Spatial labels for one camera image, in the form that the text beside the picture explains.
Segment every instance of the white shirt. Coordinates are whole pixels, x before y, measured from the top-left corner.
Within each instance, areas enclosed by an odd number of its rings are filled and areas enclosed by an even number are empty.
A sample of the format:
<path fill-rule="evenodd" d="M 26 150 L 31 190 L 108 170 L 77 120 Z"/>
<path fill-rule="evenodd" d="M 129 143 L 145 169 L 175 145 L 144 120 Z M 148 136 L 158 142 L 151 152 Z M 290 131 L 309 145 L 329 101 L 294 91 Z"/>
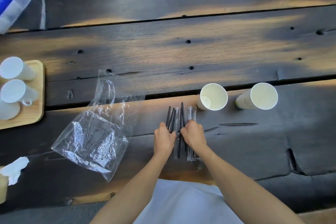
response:
<path fill-rule="evenodd" d="M 159 179 L 153 197 L 133 224 L 243 224 L 219 188 Z"/>

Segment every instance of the mug handle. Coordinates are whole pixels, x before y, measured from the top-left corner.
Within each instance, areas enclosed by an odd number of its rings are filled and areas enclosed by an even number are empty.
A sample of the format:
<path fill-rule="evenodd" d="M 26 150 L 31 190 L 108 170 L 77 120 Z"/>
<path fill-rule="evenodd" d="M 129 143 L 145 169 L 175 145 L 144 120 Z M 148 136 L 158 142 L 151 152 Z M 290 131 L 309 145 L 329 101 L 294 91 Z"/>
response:
<path fill-rule="evenodd" d="M 30 105 L 32 105 L 32 103 L 33 102 L 32 102 L 31 99 L 29 100 L 29 104 L 27 104 L 27 102 L 25 100 L 22 101 L 22 104 L 25 105 L 25 106 L 30 106 Z"/>

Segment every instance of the person's right arm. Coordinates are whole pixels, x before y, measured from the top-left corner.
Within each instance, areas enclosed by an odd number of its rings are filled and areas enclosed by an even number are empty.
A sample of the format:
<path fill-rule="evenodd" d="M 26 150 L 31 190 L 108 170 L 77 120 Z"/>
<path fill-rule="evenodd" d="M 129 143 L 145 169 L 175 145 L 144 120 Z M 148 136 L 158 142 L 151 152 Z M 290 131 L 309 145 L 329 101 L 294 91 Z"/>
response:
<path fill-rule="evenodd" d="M 302 224 L 296 214 L 242 172 L 218 157 L 208 146 L 200 124 L 189 120 L 181 129 L 186 143 L 204 161 L 226 203 L 245 224 Z"/>

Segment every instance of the white paper cup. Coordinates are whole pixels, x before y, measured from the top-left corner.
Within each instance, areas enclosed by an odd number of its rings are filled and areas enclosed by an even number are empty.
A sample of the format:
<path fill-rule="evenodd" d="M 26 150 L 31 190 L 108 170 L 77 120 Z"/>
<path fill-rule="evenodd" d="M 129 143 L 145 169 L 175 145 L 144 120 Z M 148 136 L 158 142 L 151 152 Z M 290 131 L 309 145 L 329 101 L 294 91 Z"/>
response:
<path fill-rule="evenodd" d="M 9 120 L 14 118 L 20 112 L 19 103 L 6 103 L 0 99 L 0 120 Z"/>
<path fill-rule="evenodd" d="M 19 57 L 9 57 L 0 65 L 0 76 L 5 79 L 32 80 L 36 73 Z"/>
<path fill-rule="evenodd" d="M 14 79 L 2 86 L 0 96 L 6 103 L 22 102 L 23 105 L 30 106 L 39 98 L 39 93 L 25 82 Z"/>
<path fill-rule="evenodd" d="M 221 110 L 228 102 L 226 90 L 219 84 L 207 84 L 201 90 L 197 106 L 202 110 Z"/>
<path fill-rule="evenodd" d="M 240 109 L 269 110 L 275 107 L 277 102 L 278 93 L 268 83 L 258 83 L 236 99 L 236 105 Z"/>

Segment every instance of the hand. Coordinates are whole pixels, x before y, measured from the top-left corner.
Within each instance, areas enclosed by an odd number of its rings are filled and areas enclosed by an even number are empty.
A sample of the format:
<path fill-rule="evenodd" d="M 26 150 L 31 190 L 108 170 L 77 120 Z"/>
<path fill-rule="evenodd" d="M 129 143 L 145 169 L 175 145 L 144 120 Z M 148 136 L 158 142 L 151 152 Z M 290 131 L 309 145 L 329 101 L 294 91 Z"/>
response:
<path fill-rule="evenodd" d="M 197 124 L 194 120 L 189 120 L 185 128 L 181 129 L 181 133 L 185 142 L 197 153 L 206 148 L 204 131 L 201 124 Z"/>
<path fill-rule="evenodd" d="M 166 124 L 160 123 L 160 127 L 154 131 L 154 155 L 163 155 L 167 158 L 174 149 L 176 132 L 169 133 Z"/>

